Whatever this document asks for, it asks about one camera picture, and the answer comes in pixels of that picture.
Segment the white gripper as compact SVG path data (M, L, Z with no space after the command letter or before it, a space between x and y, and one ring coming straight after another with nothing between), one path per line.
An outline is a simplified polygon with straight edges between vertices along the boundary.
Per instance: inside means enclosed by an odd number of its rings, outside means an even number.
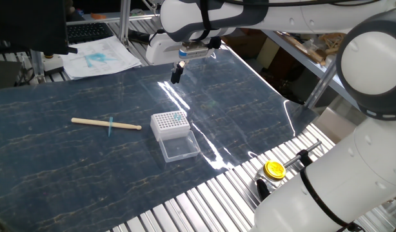
M146 49L146 58L151 65L178 63L172 70L171 83L179 83L183 68L186 66L185 58L179 56L181 42L173 41L167 34L150 36L150 42Z

